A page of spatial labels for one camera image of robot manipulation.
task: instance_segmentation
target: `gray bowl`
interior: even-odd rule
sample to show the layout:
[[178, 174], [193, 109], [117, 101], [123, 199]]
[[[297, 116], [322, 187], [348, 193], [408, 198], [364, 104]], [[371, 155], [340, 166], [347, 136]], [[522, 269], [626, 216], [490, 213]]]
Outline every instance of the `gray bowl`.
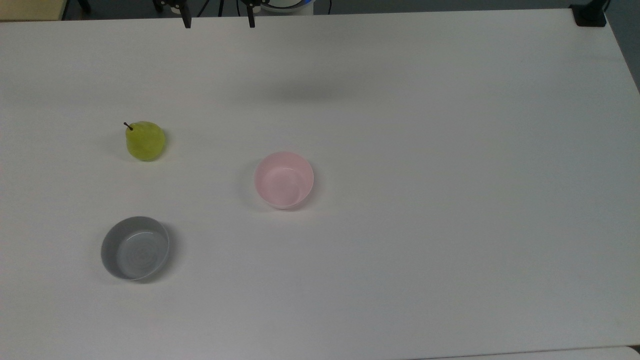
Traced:
[[102, 242], [102, 264], [111, 275], [140, 280], [160, 270], [169, 256], [169, 235], [158, 221], [127, 218], [112, 227]]

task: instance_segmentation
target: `cable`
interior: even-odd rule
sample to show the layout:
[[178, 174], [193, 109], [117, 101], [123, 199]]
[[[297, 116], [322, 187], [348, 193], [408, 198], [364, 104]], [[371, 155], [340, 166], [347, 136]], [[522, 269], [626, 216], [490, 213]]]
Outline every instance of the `cable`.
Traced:
[[204, 5], [202, 5], [202, 8], [200, 9], [200, 12], [198, 13], [198, 16], [196, 16], [196, 17], [200, 17], [200, 15], [202, 15], [202, 12], [204, 11], [204, 8], [206, 8], [208, 4], [209, 4], [209, 0], [206, 0], [204, 2]]
[[225, 6], [225, 0], [220, 0], [220, 7], [218, 7], [218, 17], [222, 17], [222, 8]]

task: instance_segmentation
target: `pink bowl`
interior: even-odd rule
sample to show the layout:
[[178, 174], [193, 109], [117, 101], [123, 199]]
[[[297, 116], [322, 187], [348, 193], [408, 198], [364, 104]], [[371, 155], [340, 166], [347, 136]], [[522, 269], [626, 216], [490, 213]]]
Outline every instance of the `pink bowl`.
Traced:
[[314, 171], [309, 162], [293, 152], [276, 152], [264, 158], [253, 175], [255, 189], [276, 209], [292, 208], [309, 195]]

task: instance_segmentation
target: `floor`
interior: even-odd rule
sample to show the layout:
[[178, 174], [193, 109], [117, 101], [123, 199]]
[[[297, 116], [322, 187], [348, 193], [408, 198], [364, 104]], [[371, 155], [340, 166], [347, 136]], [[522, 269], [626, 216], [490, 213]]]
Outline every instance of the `floor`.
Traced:
[[[157, 13], [152, 0], [88, 0], [91, 14], [83, 14], [77, 0], [69, 0], [64, 20], [88, 19], [146, 19], [178, 17], [168, 8]], [[331, 14], [441, 12], [458, 10], [505, 10], [567, 8], [572, 3], [584, 4], [588, 0], [331, 0]], [[316, 15], [326, 14], [330, 0], [316, 0]], [[188, 0], [192, 16], [200, 11], [205, 0]], [[218, 14], [220, 0], [210, 0], [203, 17]], [[227, 0], [223, 16], [237, 16], [236, 6]], [[636, 86], [640, 90], [640, 0], [611, 0], [607, 18], [618, 39]]]

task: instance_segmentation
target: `pear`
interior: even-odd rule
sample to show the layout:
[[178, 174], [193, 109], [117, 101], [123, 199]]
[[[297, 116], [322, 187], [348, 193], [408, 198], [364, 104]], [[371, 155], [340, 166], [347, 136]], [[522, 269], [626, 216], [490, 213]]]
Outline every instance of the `pear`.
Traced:
[[133, 124], [124, 123], [127, 126], [127, 150], [134, 158], [143, 161], [151, 161], [160, 155], [164, 149], [164, 132], [149, 121], [139, 121]]

